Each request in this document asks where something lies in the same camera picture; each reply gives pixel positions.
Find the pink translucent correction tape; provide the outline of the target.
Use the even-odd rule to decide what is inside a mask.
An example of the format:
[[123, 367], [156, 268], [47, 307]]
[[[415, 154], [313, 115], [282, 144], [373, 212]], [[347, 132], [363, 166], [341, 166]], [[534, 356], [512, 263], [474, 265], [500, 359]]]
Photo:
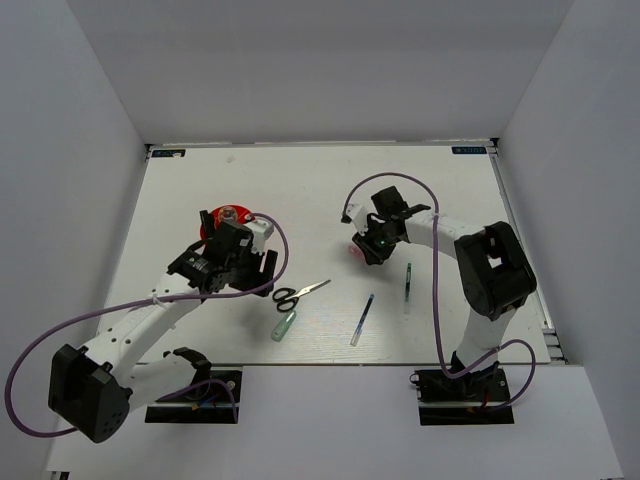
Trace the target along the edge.
[[349, 251], [349, 253], [350, 253], [350, 254], [352, 254], [353, 256], [355, 256], [355, 257], [357, 257], [357, 258], [359, 258], [359, 259], [361, 259], [361, 260], [364, 260], [364, 259], [365, 259], [365, 255], [364, 255], [364, 253], [363, 253], [363, 252], [362, 252], [362, 250], [361, 250], [357, 245], [355, 245], [355, 244], [349, 244], [349, 245], [348, 245], [348, 251]]

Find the yellow cap black highlighter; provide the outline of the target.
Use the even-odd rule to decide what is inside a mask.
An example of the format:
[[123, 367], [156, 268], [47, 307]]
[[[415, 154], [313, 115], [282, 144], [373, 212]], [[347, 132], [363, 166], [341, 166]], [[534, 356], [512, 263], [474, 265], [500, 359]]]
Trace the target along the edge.
[[219, 223], [223, 221], [237, 221], [238, 212], [233, 205], [222, 206], [218, 211], [217, 220]]

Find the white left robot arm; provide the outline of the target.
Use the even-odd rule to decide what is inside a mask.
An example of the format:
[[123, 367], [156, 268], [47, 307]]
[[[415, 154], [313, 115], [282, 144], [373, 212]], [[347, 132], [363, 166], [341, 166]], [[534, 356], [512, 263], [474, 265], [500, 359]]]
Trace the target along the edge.
[[166, 395], [199, 399], [209, 392], [211, 364], [197, 351], [179, 347], [141, 361], [183, 317], [225, 288], [235, 297], [273, 289], [278, 254], [265, 247], [277, 230], [272, 220], [248, 214], [201, 223], [203, 239], [168, 265], [149, 297], [82, 346], [64, 345], [53, 356], [48, 405], [94, 443], [113, 436], [131, 411]]

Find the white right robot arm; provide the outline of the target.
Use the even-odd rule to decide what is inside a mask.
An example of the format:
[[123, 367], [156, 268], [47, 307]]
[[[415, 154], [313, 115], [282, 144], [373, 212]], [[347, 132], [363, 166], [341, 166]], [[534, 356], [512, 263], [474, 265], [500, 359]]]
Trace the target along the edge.
[[[373, 195], [372, 202], [373, 213], [353, 203], [343, 209], [342, 221], [356, 229], [353, 243], [368, 265], [383, 264], [399, 243], [431, 249], [432, 315], [441, 369], [459, 396], [477, 397], [488, 385], [485, 371], [511, 344], [503, 341], [511, 319], [537, 288], [514, 230], [502, 221], [478, 226], [444, 216], [434, 206], [410, 206], [394, 186]], [[441, 254], [457, 262], [469, 305], [463, 338], [449, 362], [444, 360], [438, 304]]]

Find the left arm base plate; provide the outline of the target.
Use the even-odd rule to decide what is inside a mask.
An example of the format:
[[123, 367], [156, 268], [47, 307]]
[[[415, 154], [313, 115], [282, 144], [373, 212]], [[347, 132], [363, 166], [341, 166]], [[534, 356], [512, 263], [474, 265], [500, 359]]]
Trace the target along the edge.
[[240, 413], [243, 371], [211, 370], [210, 377], [225, 383], [201, 386], [146, 407], [146, 424], [233, 425]]

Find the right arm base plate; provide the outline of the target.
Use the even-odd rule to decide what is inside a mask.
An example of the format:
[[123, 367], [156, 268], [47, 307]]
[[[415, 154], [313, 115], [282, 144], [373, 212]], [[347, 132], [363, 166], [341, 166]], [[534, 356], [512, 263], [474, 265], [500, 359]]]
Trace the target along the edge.
[[511, 393], [502, 368], [459, 379], [441, 370], [416, 370], [410, 383], [417, 392], [421, 426], [481, 426], [515, 423]]

